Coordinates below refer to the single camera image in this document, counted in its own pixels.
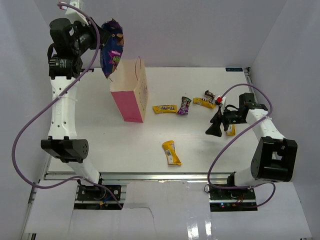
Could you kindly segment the purple snack chip bag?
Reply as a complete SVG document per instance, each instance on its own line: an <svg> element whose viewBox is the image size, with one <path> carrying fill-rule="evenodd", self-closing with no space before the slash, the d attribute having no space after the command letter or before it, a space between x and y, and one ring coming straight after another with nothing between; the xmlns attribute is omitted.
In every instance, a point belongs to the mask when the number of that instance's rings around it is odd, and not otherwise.
<svg viewBox="0 0 320 240"><path fill-rule="evenodd" d="M107 43L100 50L100 67L104 76L108 79L117 69L124 50L123 28L112 18L102 26L103 30L110 33Z"/></svg>

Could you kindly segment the pink paper gift bag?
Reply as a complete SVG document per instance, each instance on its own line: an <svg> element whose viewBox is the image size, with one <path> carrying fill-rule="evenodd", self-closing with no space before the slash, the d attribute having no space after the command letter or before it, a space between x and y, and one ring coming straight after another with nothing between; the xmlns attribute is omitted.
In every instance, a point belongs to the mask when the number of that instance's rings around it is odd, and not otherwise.
<svg viewBox="0 0 320 240"><path fill-rule="evenodd" d="M123 120L143 123L149 97L144 60L140 57L120 60L110 78L110 93Z"/></svg>

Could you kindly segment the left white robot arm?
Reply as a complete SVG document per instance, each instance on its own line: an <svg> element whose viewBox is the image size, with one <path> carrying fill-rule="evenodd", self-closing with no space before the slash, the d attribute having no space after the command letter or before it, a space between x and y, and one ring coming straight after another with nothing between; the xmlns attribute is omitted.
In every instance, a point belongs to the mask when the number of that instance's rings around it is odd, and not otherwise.
<svg viewBox="0 0 320 240"><path fill-rule="evenodd" d="M101 49L111 33L95 23L71 22L67 18L57 18L49 27L53 43L47 55L52 99L55 102L48 137L40 145L52 157L72 168L83 181L93 182L88 193L99 200L105 196L106 187L100 184L101 174L87 158L88 141L79 139L76 132L77 78L84 72L82 55L87 50Z"/></svg>

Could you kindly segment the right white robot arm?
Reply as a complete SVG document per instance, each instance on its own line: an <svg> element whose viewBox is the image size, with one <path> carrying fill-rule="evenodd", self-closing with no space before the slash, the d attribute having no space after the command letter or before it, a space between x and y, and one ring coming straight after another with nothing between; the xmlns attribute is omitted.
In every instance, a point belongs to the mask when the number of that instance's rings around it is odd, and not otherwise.
<svg viewBox="0 0 320 240"><path fill-rule="evenodd" d="M226 104L224 97L215 101L218 111L210 120L206 135L221 137L229 127L249 124L258 140L250 166L233 172L227 178L226 195L236 200L244 186L253 187L265 182L289 182L292 179L298 144L281 134L268 115L268 108L255 101L252 93L239 96L239 106Z"/></svg>

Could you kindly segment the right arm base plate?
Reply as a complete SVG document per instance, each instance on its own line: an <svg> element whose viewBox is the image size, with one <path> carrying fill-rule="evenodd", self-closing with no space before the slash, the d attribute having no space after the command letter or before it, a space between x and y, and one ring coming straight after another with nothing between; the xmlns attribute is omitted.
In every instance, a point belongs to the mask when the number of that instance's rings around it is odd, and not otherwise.
<svg viewBox="0 0 320 240"><path fill-rule="evenodd" d="M256 199L253 189L219 189L212 186L206 187L211 200L251 200Z"/></svg>

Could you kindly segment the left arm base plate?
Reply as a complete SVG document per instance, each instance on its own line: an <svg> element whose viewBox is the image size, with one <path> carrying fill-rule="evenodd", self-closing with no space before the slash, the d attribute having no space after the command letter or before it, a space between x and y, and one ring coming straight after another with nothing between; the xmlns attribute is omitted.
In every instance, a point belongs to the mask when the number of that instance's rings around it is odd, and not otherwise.
<svg viewBox="0 0 320 240"><path fill-rule="evenodd" d="M115 198L121 199L121 185L104 185L107 187ZM97 186L79 185L77 190L77 201L113 201L114 198L104 188Z"/></svg>

